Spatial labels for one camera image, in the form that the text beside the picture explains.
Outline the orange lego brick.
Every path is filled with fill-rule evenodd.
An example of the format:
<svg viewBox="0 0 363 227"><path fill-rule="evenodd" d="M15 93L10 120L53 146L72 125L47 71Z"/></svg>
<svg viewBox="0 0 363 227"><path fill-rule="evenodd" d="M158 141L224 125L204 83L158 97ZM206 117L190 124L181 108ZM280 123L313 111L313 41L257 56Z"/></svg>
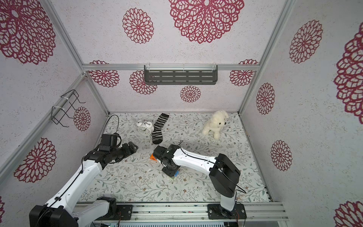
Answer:
<svg viewBox="0 0 363 227"><path fill-rule="evenodd" d="M154 157L153 154L150 156L150 159L157 162L157 159Z"/></svg>

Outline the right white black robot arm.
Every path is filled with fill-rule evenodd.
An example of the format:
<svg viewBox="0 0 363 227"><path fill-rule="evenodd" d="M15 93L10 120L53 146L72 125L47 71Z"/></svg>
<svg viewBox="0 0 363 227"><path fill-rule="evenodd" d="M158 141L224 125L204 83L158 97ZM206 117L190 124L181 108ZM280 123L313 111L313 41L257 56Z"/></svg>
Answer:
<svg viewBox="0 0 363 227"><path fill-rule="evenodd" d="M238 185L241 171L226 155L203 156L187 151L179 144L167 148L157 146L150 158L159 162L163 166L162 172L169 177L176 177L179 168L187 167L210 178L221 200L219 204L207 205L209 219L247 219L244 205L237 203L236 191L245 193Z"/></svg>

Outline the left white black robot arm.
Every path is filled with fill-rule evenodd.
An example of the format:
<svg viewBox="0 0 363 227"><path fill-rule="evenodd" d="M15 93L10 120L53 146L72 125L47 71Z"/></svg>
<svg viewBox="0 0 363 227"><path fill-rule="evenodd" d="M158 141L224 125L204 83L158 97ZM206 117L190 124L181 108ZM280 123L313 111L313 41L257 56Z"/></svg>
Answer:
<svg viewBox="0 0 363 227"><path fill-rule="evenodd" d="M138 146L132 142L110 151L95 149L81 161L81 166L70 180L49 199L45 205L36 205L29 213L31 227L86 227L101 219L119 218L115 198L100 197L81 211L74 208L90 183L108 164L114 164L136 153Z"/></svg>

